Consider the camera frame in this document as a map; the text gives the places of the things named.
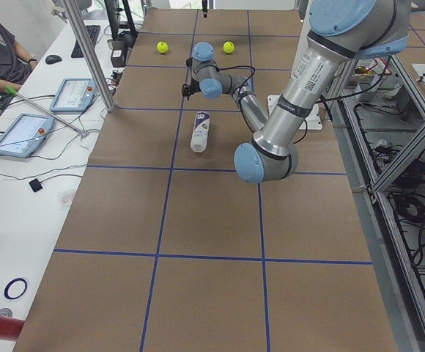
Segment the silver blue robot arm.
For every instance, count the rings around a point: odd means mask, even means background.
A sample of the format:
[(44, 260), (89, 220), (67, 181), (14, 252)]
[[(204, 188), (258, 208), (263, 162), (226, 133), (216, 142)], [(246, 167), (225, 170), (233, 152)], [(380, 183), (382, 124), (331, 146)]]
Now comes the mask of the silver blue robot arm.
[(338, 67), (351, 59), (377, 58), (403, 51), (410, 22), (409, 1), (313, 1), (309, 10), (308, 47), (270, 113), (242, 76), (222, 73), (213, 47), (199, 42), (187, 60), (189, 97), (230, 95), (253, 133), (234, 153), (234, 167), (248, 183), (289, 177), (298, 165), (292, 143)]

